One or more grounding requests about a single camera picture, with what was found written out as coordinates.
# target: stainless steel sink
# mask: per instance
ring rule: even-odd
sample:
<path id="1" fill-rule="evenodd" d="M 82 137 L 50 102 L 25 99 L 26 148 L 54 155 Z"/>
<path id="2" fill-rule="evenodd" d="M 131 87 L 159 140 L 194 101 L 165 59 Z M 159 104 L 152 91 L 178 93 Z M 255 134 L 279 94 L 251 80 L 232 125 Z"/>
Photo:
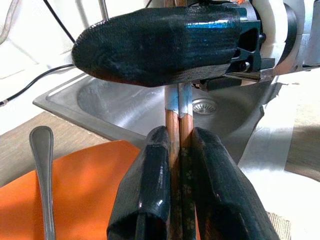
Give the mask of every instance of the stainless steel sink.
<path id="1" fill-rule="evenodd" d="M 238 162 L 275 84 L 192 91 L 194 126 L 218 134 Z M 165 125 L 164 87 L 113 83 L 81 74 L 33 103 L 103 137 L 127 140 L 140 148 L 149 131 Z"/>

